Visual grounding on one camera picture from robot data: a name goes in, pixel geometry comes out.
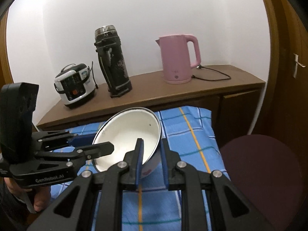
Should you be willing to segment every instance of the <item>black thermos bottle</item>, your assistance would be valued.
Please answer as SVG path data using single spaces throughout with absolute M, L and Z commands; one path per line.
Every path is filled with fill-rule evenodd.
M 103 26 L 95 30 L 96 52 L 100 68 L 108 84 L 111 97 L 120 97 L 132 89 L 129 80 L 121 41 L 113 25 Z

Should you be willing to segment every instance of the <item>metal screw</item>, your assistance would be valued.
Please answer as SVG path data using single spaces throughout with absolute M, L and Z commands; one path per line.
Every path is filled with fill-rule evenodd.
M 124 168 L 126 166 L 127 166 L 127 162 L 126 161 L 121 161 L 121 162 L 118 163 L 118 167 L 120 167 L 120 168 Z
M 213 175 L 214 175 L 214 177 L 219 178 L 219 177 L 222 176 L 222 172 L 219 171 L 219 170 L 214 170 L 214 171 L 213 171 Z
M 184 161 L 179 161 L 179 162 L 177 163 L 177 166 L 178 166 L 179 168 L 184 168 L 184 167 L 187 166 L 187 163 L 184 162 Z
M 81 176 L 84 178 L 89 177 L 92 174 L 92 172 L 90 170 L 85 170 L 81 173 Z

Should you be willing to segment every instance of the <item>sleeve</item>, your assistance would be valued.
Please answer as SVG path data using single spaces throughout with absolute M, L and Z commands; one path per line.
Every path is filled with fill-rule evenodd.
M 28 210 L 8 190 L 4 180 L 0 181 L 0 231 L 25 231 Z

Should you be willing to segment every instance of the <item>white bowl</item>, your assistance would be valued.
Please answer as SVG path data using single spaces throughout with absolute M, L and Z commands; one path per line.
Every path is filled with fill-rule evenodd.
M 109 141 L 114 145 L 114 151 L 111 155 L 94 159 L 94 167 L 102 172 L 123 161 L 126 152 L 135 149 L 137 138 L 144 141 L 141 177 L 149 175 L 161 160 L 161 124 L 151 110 L 140 107 L 117 113 L 100 128 L 93 144 Z

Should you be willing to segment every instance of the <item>door handle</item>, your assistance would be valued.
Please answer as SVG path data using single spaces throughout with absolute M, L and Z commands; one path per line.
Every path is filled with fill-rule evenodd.
M 299 61 L 298 61 L 298 55 L 297 54 L 294 54 L 295 55 L 295 69 L 294 69 L 294 73 L 293 73 L 293 77 L 296 78 L 296 75 L 297 75 L 297 66 L 300 65 L 301 67 L 306 67 L 306 65 L 304 64 L 301 64 Z

